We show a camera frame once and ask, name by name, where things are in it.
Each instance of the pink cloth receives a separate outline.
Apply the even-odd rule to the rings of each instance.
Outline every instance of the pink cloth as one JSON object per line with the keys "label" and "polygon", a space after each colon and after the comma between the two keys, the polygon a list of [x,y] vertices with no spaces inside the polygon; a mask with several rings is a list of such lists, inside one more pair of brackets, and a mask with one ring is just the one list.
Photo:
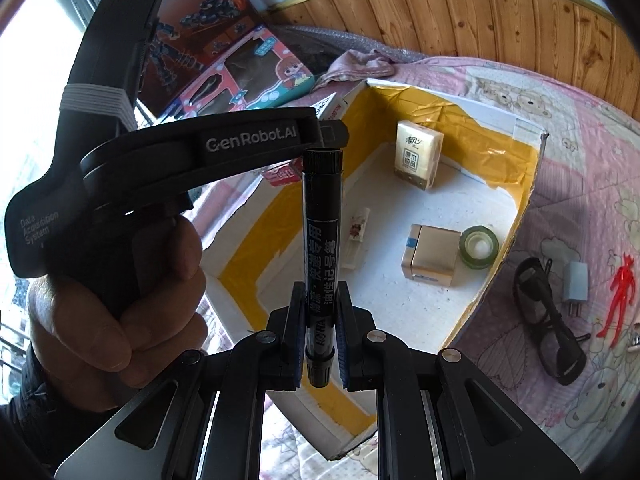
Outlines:
{"label": "pink cloth", "polygon": [[372,50],[368,54],[348,50],[336,59],[326,74],[320,76],[313,90],[328,85],[331,81],[361,81],[373,77],[387,77],[396,73],[393,61]]}

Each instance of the white power adapter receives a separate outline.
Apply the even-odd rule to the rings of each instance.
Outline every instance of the white power adapter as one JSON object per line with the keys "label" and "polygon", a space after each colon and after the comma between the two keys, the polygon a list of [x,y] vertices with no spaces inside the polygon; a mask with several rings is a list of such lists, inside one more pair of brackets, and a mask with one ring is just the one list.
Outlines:
{"label": "white power adapter", "polygon": [[587,264],[569,262],[564,266],[564,283],[562,287],[562,302],[566,303],[569,316],[580,316],[583,303],[589,294],[589,271]]}

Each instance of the wooden wall paneling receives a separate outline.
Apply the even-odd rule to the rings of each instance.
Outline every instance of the wooden wall paneling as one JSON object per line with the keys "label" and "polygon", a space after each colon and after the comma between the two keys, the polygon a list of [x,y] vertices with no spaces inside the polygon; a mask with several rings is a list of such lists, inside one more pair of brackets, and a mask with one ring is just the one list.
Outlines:
{"label": "wooden wall paneling", "polygon": [[447,0],[406,0],[420,43],[420,50],[430,56],[456,56]]}
{"label": "wooden wall paneling", "polygon": [[369,0],[386,44],[420,51],[406,0]]}
{"label": "wooden wall paneling", "polygon": [[612,24],[579,5],[575,13],[575,63],[572,84],[604,98],[611,63]]}
{"label": "wooden wall paneling", "polygon": [[536,20],[533,0],[490,0],[498,60],[536,69]]}
{"label": "wooden wall paneling", "polygon": [[368,0],[332,0],[348,32],[382,41],[382,33]]}
{"label": "wooden wall paneling", "polygon": [[278,25],[308,25],[309,27],[316,27],[316,22],[309,14],[309,11],[306,10],[305,4],[297,4],[274,12],[270,17],[270,22]]}
{"label": "wooden wall paneling", "polygon": [[640,82],[640,60],[624,31],[613,27],[609,80],[604,100],[629,115],[634,113]]}
{"label": "wooden wall paneling", "polygon": [[305,7],[318,27],[347,30],[333,0],[309,0]]}
{"label": "wooden wall paneling", "polygon": [[489,0],[447,0],[459,56],[496,59],[495,25]]}
{"label": "wooden wall paneling", "polygon": [[571,83],[575,57],[574,4],[533,0],[536,17],[536,72]]}

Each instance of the white elastic band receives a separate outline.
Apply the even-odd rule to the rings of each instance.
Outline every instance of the white elastic band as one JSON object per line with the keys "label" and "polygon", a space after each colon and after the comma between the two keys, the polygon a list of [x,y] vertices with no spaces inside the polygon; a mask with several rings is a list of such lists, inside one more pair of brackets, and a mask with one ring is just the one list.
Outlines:
{"label": "white elastic band", "polygon": [[60,109],[117,117],[128,131],[138,129],[133,106],[123,88],[88,83],[68,84],[62,92]]}

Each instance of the red toy figure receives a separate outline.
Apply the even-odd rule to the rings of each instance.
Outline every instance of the red toy figure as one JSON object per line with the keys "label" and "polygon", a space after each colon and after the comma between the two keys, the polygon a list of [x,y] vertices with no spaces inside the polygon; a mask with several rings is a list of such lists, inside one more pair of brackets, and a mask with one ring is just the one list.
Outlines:
{"label": "red toy figure", "polygon": [[607,315],[607,322],[605,323],[603,329],[596,334],[596,337],[604,337],[607,335],[607,330],[611,326],[611,321],[613,320],[613,313],[616,311],[617,307],[620,307],[618,325],[616,326],[616,335],[611,342],[612,347],[615,346],[618,342],[618,337],[620,336],[620,331],[622,330],[622,323],[625,320],[626,298],[628,295],[629,287],[631,287],[631,298],[629,298],[628,304],[632,304],[636,296],[636,279],[634,277],[633,271],[631,270],[631,266],[634,264],[634,259],[631,256],[627,256],[626,254],[623,254],[622,257],[623,263],[620,267],[618,267],[616,275],[613,277],[613,282],[611,282],[611,286],[609,287],[609,290],[613,290],[616,286],[618,288],[616,290],[616,293],[613,295],[613,299],[611,300],[609,314]]}

